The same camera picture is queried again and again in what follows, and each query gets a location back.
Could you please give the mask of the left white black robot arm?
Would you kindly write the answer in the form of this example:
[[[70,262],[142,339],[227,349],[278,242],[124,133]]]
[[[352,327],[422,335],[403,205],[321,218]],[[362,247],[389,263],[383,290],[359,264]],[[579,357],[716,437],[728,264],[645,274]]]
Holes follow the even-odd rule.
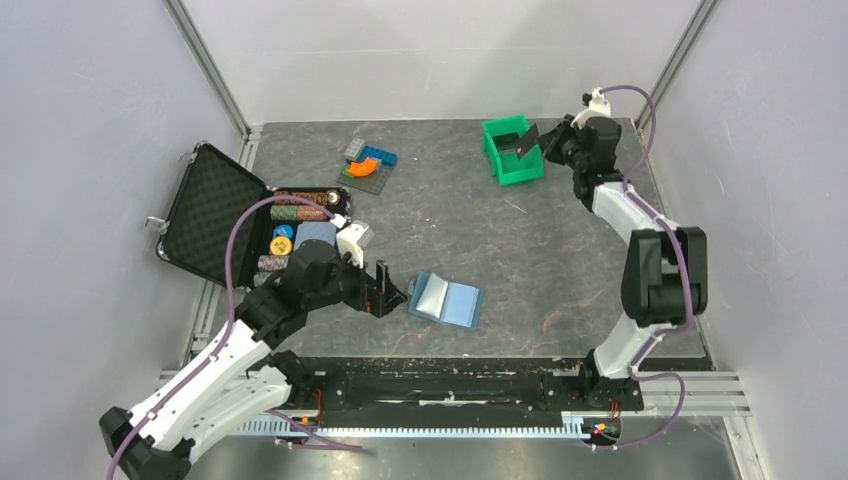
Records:
[[[310,312],[343,303],[381,318],[407,301],[383,261],[370,276],[350,252],[309,240],[287,266],[251,290],[212,342],[163,388],[99,425],[111,456],[107,478],[182,479],[223,436],[284,405],[319,402],[315,373],[285,339]]]

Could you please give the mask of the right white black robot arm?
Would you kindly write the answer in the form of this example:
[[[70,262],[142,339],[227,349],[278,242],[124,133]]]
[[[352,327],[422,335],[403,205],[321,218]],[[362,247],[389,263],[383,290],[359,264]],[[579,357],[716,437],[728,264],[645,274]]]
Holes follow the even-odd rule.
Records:
[[[622,315],[590,351],[577,392],[602,408],[639,382],[638,369],[666,335],[693,326],[707,304],[707,237],[651,207],[616,166],[621,126],[603,116],[565,116],[538,143],[544,158],[571,169],[575,197],[626,243]]]

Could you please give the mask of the blue leather card holder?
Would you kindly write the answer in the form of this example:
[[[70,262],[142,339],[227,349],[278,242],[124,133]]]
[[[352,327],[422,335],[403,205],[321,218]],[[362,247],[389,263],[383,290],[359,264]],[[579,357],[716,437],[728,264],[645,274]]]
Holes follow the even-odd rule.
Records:
[[[485,298],[481,288],[420,271],[408,293],[407,311],[413,316],[469,330],[478,326]]]

